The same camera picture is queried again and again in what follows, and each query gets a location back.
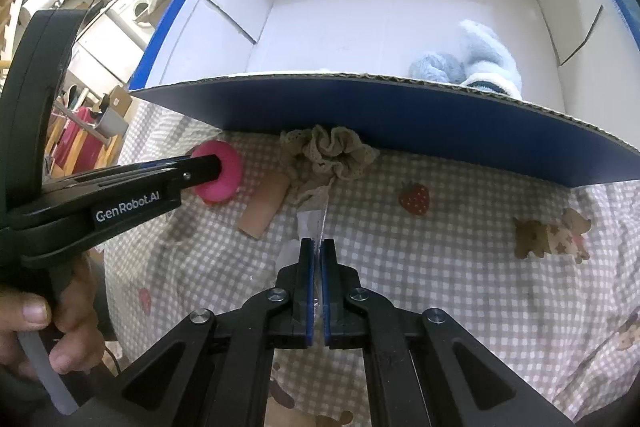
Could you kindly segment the brown cardboard box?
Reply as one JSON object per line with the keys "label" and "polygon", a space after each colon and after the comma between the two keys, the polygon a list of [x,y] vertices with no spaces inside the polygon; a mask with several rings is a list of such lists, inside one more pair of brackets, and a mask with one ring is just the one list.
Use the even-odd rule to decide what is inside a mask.
{"label": "brown cardboard box", "polygon": [[104,95],[100,104],[98,125],[115,128],[125,121],[132,98],[123,87],[116,86],[109,94]]}

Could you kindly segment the white washing machine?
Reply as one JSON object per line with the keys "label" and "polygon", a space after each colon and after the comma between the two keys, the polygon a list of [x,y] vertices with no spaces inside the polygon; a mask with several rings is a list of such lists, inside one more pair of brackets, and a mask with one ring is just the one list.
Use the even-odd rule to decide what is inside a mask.
{"label": "white washing machine", "polygon": [[106,15],[120,27],[151,28],[150,0],[113,0]]}

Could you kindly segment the light blue fuzzy socks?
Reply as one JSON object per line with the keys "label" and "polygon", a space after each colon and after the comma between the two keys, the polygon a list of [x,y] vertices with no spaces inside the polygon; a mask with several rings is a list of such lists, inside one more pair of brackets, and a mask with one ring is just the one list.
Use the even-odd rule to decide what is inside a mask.
{"label": "light blue fuzzy socks", "polygon": [[462,20],[458,27],[460,58],[426,52],[411,63],[408,76],[521,100],[522,77],[518,66],[495,31],[474,20]]}

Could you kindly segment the blue and white cardboard box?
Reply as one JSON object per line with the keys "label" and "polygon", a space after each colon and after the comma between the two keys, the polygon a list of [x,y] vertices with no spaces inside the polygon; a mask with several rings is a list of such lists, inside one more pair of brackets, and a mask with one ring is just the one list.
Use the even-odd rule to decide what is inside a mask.
{"label": "blue and white cardboard box", "polygon": [[[511,52],[522,98],[419,81],[459,23]],[[172,0],[142,100],[233,131],[322,124],[368,143],[567,187],[639,176],[639,0]]]}

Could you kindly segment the white paper label tag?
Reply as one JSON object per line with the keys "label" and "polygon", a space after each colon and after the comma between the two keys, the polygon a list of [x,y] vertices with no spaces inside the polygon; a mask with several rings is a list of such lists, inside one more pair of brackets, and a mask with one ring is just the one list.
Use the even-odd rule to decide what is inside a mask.
{"label": "white paper label tag", "polygon": [[303,239],[311,239],[314,245],[318,246],[322,241],[325,224],[326,210],[324,209],[303,210],[296,213],[296,236],[282,245],[276,259],[276,271],[295,265]]}

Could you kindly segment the red bag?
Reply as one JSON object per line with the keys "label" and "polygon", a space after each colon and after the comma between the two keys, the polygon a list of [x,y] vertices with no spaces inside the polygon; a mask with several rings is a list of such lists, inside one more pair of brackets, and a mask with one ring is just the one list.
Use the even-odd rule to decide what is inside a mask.
{"label": "red bag", "polygon": [[[91,110],[85,106],[81,106],[81,108],[78,109],[76,116],[81,120],[88,122],[88,124],[94,124],[96,122],[96,117],[94,117],[91,114]],[[55,165],[58,167],[63,168],[65,166],[68,154],[70,153],[70,149],[72,148],[76,135],[78,135],[79,131],[80,127],[73,121],[65,127],[62,138],[58,141],[58,145],[55,147],[53,154]],[[92,170],[94,165],[96,165],[96,160],[99,157],[101,148],[101,141],[88,134],[84,144],[82,144],[80,153],[76,160],[74,173]]]}

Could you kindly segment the checkered patterned bed sheet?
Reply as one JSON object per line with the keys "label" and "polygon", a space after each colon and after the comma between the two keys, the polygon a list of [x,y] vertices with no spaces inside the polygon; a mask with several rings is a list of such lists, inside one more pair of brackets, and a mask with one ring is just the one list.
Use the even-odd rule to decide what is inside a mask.
{"label": "checkered patterned bed sheet", "polygon": [[[244,176],[221,205],[181,206],[104,248],[108,312],[127,358],[189,312],[224,313],[271,286],[297,239],[284,205],[259,239],[238,227],[279,169],[272,135],[221,132],[141,103],[124,164],[179,156],[210,140],[237,150]],[[399,308],[439,307],[581,426],[639,421],[639,185],[573,191],[515,174],[384,152],[329,196],[326,235],[364,286]]]}

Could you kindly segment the white kitchen cabinet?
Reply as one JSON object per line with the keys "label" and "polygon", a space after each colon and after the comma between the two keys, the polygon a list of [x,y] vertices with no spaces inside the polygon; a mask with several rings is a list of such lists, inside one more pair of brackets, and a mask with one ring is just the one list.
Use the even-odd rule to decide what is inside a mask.
{"label": "white kitchen cabinet", "polygon": [[127,20],[113,11],[97,16],[74,44],[67,79],[79,82],[96,98],[125,87],[154,30],[150,23]]}

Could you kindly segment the beige lace scrunchie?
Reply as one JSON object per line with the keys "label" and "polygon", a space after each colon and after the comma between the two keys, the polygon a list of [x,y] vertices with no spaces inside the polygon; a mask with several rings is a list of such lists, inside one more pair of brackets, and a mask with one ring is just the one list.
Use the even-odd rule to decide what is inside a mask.
{"label": "beige lace scrunchie", "polygon": [[291,180],[288,202],[294,206],[326,199],[337,181],[360,179],[380,156],[356,131],[345,127],[326,130],[320,124],[282,132],[279,146],[280,167]]}

